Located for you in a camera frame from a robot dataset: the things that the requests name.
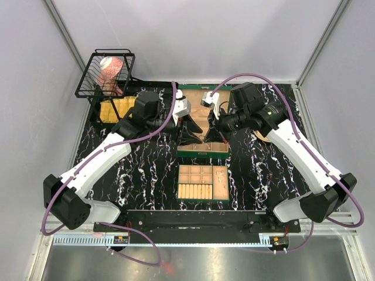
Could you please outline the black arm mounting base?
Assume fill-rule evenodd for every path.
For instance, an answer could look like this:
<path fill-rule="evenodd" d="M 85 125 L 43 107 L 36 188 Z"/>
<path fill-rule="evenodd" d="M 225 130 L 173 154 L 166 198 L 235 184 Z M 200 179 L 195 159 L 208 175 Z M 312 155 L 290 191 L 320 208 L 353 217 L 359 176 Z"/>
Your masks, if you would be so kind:
<path fill-rule="evenodd" d="M 298 220 L 278 222 L 265 211 L 128 210 L 115 222 L 141 231 L 156 244 L 255 244 L 260 234 L 298 234 Z"/>

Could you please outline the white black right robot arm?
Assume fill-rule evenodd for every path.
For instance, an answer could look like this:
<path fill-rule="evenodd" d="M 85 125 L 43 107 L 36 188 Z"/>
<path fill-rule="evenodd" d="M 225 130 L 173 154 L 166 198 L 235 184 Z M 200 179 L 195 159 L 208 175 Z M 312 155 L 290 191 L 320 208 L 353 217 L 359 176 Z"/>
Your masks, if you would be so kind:
<path fill-rule="evenodd" d="M 266 217 L 269 230 L 279 232 L 287 222 L 301 218 L 320 223 L 348 200 L 357 184 L 354 175 L 341 173 L 320 155 L 279 102 L 266 103 L 250 82 L 235 86 L 230 98 L 236 106 L 234 113 L 221 108 L 219 93 L 203 94 L 201 105 L 211 109 L 205 142 L 228 142 L 241 129 L 257 131 L 291 161 L 309 187 L 306 194 L 274 207 L 273 213 Z"/>

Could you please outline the green jewelry tray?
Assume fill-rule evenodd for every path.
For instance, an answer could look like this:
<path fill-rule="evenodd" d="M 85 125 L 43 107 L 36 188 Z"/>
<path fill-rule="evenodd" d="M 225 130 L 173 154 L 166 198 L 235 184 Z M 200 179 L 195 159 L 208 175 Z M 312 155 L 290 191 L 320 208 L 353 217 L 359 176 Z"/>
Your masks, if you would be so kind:
<path fill-rule="evenodd" d="M 229 200 L 229 173 L 226 166 L 181 165 L 178 200 Z"/>

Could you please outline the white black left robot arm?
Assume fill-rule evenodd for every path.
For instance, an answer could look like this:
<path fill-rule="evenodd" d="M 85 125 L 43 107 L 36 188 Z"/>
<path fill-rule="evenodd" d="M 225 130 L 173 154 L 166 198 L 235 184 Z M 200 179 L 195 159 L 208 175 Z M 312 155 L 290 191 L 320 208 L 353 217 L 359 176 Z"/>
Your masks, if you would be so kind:
<path fill-rule="evenodd" d="M 117 162 L 131 154 L 132 148 L 148 141 L 160 132 L 168 133 L 178 143 L 200 143 L 195 133 L 200 129 L 188 123 L 191 103 L 181 90 L 175 90 L 168 113 L 162 100 L 152 91 L 140 93 L 134 105 L 116 123 L 103 142 L 79 164 L 61 176 L 48 175 L 43 181 L 46 214 L 53 214 L 70 230 L 85 222 L 105 222 L 115 232 L 126 226 L 126 217 L 110 201 L 87 199 L 96 182 Z"/>

